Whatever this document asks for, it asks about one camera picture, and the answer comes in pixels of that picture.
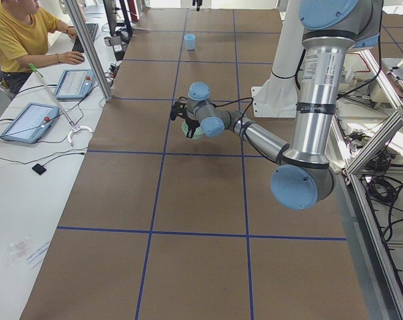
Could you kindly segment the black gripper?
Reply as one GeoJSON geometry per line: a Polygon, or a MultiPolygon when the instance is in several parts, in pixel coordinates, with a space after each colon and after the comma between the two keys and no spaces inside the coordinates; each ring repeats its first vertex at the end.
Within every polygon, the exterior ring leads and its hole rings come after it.
{"type": "Polygon", "coordinates": [[[195,134],[195,130],[198,128],[198,121],[194,119],[194,115],[190,112],[189,109],[185,109],[185,123],[188,127],[187,129],[187,138],[193,138],[195,134]]]}

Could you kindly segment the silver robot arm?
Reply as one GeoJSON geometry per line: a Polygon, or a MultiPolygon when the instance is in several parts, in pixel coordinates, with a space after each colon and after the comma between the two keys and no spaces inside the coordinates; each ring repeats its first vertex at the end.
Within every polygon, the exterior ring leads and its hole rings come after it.
{"type": "Polygon", "coordinates": [[[207,137],[231,130],[278,167],[270,179],[276,200],[294,210],[307,209],[329,196],[334,177],[325,154],[344,58],[351,49],[377,44],[381,1],[303,1],[298,17],[304,28],[304,74],[290,143],[240,111],[220,109],[206,83],[189,87],[186,102],[176,102],[170,118],[181,117],[187,137],[200,129],[207,137]]]}

